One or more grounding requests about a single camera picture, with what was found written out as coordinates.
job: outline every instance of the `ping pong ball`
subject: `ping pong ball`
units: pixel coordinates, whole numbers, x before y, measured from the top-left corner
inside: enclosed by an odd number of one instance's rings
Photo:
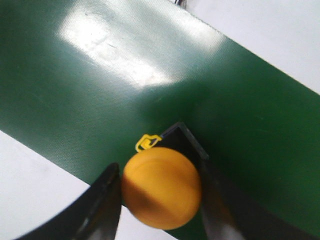
[[[163,230],[189,222],[201,201],[196,168],[184,155],[166,147],[135,154],[124,167],[121,191],[127,208],[138,220]]]

